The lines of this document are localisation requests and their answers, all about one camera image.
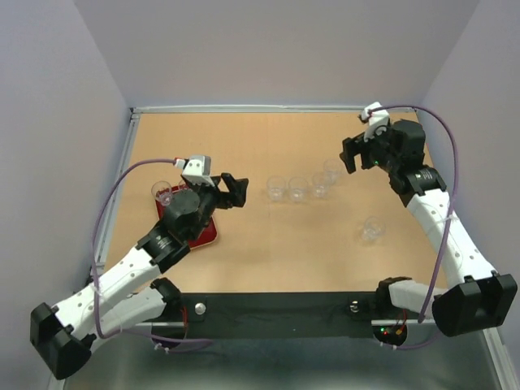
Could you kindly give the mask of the clear glass from corner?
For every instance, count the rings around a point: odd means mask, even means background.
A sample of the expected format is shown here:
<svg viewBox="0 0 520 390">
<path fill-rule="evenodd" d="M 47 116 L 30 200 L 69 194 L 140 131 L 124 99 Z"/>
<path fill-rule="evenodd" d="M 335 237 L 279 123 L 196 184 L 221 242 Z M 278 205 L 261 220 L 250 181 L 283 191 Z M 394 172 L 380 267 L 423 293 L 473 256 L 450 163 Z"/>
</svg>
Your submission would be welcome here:
<svg viewBox="0 0 520 390">
<path fill-rule="evenodd" d="M 161 180 L 153 184 L 151 194 L 161 206 L 169 206 L 174 192 L 169 182 Z"/>
</svg>

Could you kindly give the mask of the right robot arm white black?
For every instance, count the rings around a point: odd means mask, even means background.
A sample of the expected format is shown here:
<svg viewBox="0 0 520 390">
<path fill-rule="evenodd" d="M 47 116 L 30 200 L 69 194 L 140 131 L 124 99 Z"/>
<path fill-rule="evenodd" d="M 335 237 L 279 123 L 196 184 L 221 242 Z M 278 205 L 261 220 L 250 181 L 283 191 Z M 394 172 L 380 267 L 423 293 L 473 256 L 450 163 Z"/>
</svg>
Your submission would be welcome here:
<svg viewBox="0 0 520 390">
<path fill-rule="evenodd" d="M 378 314 L 392 317 L 401 309 L 433 319 L 448 337 L 499 327 L 518 291 L 512 275 L 502 275 L 480 253 L 456 213 L 454 195 L 440 173 L 424 162 L 426 134 L 421 124 L 401 119 L 368 119 L 366 131 L 343 140 L 340 159 L 348 173 L 378 167 L 392 190 L 417 220 L 440 256 L 434 272 L 443 271 L 447 289 L 420 284 L 409 277 L 387 278 L 374 297 Z"/>
</svg>

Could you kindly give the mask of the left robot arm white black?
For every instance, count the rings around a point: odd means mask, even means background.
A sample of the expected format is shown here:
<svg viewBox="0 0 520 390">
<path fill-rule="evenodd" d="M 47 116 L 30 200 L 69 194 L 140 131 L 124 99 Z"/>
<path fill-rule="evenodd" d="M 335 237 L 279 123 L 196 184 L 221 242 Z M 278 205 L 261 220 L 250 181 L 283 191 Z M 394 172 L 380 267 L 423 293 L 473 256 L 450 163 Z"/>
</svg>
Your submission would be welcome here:
<svg viewBox="0 0 520 390">
<path fill-rule="evenodd" d="M 229 173 L 184 180 L 162 218 L 115 266 L 69 298 L 32 310 L 31 344 L 56 379 L 74 375 L 121 331 L 180 313 L 180 291 L 164 273 L 189 254 L 215 210 L 245 205 L 249 185 Z"/>
</svg>

